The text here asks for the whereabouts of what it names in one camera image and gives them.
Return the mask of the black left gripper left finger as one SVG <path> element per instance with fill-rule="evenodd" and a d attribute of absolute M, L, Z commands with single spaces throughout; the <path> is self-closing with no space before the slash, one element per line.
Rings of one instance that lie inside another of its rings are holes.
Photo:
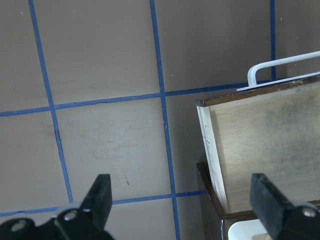
<path fill-rule="evenodd" d="M 112 240 L 105 230 L 112 208 L 109 174 L 99 174 L 79 206 L 62 208 L 47 222 L 13 218 L 0 225 L 2 240 Z"/>

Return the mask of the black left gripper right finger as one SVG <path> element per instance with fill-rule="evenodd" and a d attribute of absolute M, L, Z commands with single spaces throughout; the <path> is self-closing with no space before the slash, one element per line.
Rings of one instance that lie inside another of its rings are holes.
<path fill-rule="evenodd" d="M 289 200 L 263 173 L 253 173 L 250 205 L 273 240 L 318 240 L 320 202 Z"/>

